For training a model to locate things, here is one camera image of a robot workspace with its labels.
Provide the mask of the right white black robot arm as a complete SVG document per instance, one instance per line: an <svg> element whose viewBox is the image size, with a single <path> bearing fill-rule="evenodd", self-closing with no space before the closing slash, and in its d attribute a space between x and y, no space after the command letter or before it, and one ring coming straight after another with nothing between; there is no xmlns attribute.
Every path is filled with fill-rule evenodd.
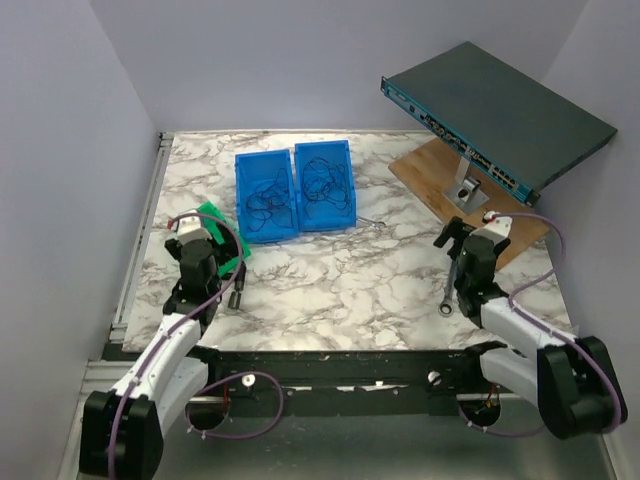
<svg viewBox="0 0 640 480"><path fill-rule="evenodd" d="M489 211L474 227L454 216L434 241L437 248L452 245L445 302L456 302L476 327L500 338L469 348L473 359L461 365L461 382L474 392L506 387L535 406L558 439L613 432L627 421L628 408L604 342L541 320L495 280L515 217Z"/></svg>

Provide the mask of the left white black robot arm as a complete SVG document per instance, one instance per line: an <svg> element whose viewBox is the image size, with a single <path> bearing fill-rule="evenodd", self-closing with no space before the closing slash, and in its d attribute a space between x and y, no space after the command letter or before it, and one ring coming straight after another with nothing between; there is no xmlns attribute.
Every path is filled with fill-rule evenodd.
<svg viewBox="0 0 640 480"><path fill-rule="evenodd" d="M170 239L180 277L162 308L152 341L108 391L85 401L79 470L109 479L150 479L161 462L164 436L195 393L214 393L220 368L190 351L210 325L222 289L219 248L212 239Z"/></svg>

